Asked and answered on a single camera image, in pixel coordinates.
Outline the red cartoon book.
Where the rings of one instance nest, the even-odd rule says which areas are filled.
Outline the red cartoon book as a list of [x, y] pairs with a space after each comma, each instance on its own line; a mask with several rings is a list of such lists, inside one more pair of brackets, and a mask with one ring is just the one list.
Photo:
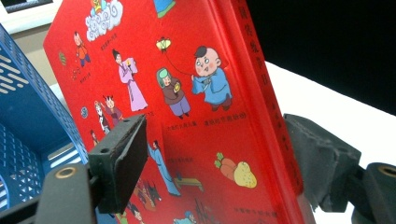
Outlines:
[[44, 49], [85, 148], [134, 115], [126, 224], [316, 224], [247, 0], [62, 0]]

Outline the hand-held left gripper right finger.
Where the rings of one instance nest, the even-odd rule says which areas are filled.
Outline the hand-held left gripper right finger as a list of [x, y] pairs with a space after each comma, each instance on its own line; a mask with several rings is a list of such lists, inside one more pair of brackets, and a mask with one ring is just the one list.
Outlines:
[[314, 121], [292, 114], [284, 120], [304, 181], [304, 194], [313, 208], [345, 212], [347, 178], [359, 167], [361, 153]]

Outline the black curtain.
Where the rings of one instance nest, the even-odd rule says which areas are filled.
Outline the black curtain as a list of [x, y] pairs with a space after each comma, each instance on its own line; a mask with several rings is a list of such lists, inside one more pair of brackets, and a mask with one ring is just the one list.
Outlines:
[[247, 0], [265, 59], [396, 116], [396, 0]]

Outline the blue plastic file rack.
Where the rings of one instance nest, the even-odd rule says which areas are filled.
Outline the blue plastic file rack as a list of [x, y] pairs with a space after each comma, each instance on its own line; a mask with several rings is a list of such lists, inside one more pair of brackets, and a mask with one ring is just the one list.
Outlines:
[[69, 112], [0, 24], [0, 213], [39, 195], [53, 168], [87, 160]]

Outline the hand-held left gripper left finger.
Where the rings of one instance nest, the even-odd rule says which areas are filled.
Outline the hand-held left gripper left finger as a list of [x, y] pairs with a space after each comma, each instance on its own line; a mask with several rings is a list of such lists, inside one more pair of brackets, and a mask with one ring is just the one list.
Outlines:
[[99, 178], [102, 214], [125, 210], [148, 160], [145, 115], [122, 120], [89, 152], [91, 174]]

